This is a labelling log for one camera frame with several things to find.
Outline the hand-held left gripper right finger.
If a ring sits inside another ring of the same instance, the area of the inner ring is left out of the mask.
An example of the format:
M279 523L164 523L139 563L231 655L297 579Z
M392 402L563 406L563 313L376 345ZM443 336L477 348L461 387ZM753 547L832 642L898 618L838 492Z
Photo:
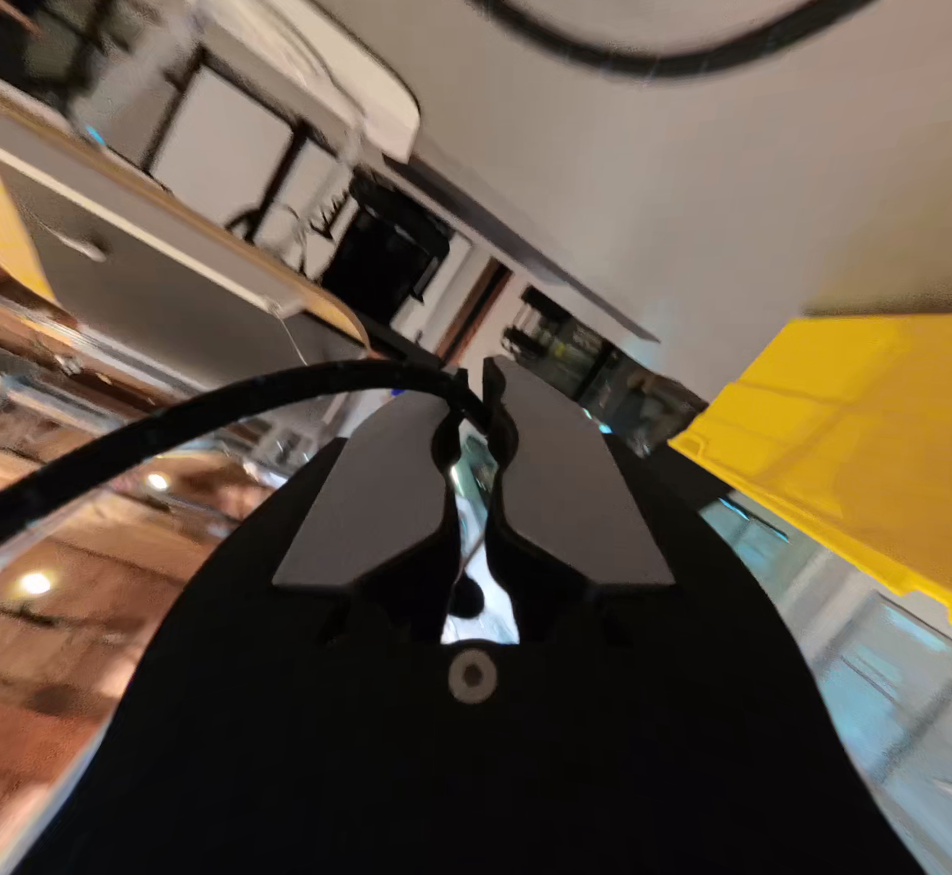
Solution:
M483 363L482 399L497 463L486 561L516 615L673 587L603 434L578 405L503 356Z

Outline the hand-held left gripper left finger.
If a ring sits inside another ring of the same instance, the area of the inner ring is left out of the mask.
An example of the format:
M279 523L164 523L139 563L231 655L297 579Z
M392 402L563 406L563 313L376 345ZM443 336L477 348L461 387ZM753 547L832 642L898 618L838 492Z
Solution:
M450 471L460 413L438 395L392 399L346 441L273 575L296 591L381 588L408 602L447 598L460 572Z

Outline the yellow storage bin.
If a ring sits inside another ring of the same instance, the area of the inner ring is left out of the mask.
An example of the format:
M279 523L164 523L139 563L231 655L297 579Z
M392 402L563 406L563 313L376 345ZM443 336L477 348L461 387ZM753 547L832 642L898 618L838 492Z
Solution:
M898 595L951 608L951 316L799 318L670 446Z

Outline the black office chair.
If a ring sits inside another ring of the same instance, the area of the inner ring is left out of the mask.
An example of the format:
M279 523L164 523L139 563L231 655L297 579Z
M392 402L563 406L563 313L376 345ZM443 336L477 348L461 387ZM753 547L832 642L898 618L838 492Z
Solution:
M453 229L389 182L357 174L356 212L319 282L355 312L390 325L445 262Z

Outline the grey divider panel tan edge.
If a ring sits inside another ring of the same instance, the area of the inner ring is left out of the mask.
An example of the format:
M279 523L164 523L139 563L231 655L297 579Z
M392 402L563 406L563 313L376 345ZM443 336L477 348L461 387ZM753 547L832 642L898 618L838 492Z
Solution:
M2 98L2 145L94 154L166 192L110 151L76 137L24 103ZM253 259L297 284L303 312L279 318L216 286L2 163L2 277L59 314L67 328L142 357L184 389L210 389L253 375L332 359L363 358L368 333L352 310L246 245ZM99 243L106 262L67 249L44 226Z

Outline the white bracket bar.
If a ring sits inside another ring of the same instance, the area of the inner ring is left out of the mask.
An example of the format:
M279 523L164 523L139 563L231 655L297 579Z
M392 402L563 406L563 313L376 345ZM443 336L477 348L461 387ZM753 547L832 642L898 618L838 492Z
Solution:
M279 318L301 313L299 286L249 248L124 167L94 154L2 145L2 163L229 293Z

